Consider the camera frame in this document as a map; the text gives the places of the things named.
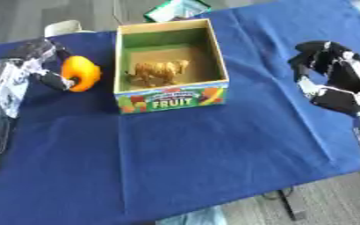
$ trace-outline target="yellow toy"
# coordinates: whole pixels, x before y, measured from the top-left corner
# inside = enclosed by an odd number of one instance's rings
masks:
[[[129,74],[133,78],[139,78],[147,87],[152,87],[151,78],[161,78],[165,84],[176,84],[175,77],[185,72],[190,64],[186,60],[173,62],[140,62],[135,65],[135,74]]]

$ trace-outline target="blue tablecloth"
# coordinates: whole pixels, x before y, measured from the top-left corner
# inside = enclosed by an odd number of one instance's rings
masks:
[[[286,63],[308,40],[360,53],[359,11],[287,0],[201,17],[231,78],[226,105],[119,116],[115,33],[56,38],[104,79],[84,93],[31,86],[0,170],[1,225],[129,224],[360,170],[351,119],[309,104]]]

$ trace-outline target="colorful fruit graphic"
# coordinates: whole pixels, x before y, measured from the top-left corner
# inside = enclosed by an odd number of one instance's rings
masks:
[[[223,92],[224,88],[205,88],[202,95],[205,96],[207,100],[202,102],[199,101],[199,105],[210,105],[211,103],[215,103],[216,99],[221,98]]]
[[[211,98],[216,92],[218,88],[212,87],[212,88],[205,88],[205,90],[202,92],[202,94],[208,98]]]
[[[119,101],[119,106],[132,106],[133,102],[131,101],[131,99],[129,99],[127,96],[121,96],[118,99]]]
[[[135,104],[135,107],[137,107],[137,108],[142,108],[142,107],[146,108],[146,106],[147,106],[146,102],[137,102]]]
[[[133,113],[135,108],[133,106],[126,105],[121,107],[121,111],[123,111],[123,113]]]
[[[206,101],[207,99],[209,99],[209,98],[206,97],[206,96],[204,96],[204,95],[201,95],[201,96],[199,96],[199,98],[198,98],[198,102],[199,102],[199,103],[202,103],[202,102]]]
[[[131,96],[131,101],[135,104],[137,102],[144,102],[145,98],[142,95],[133,95]]]
[[[141,113],[144,113],[146,110],[147,110],[146,107],[141,107],[141,108],[139,108],[139,111],[140,111]]]
[[[222,98],[216,98],[213,102],[214,102],[214,103],[221,103],[222,100],[223,100]]]

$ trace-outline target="fruit box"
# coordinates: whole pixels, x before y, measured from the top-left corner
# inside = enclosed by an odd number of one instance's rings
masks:
[[[134,79],[138,63],[188,61],[176,84]],[[208,19],[122,25],[116,43],[114,94],[121,113],[224,104],[229,78]]]

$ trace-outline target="box label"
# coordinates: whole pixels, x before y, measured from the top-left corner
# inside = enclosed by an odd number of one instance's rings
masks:
[[[225,102],[227,85],[169,88],[141,91],[117,97],[122,113],[144,113],[186,107],[217,105]]]

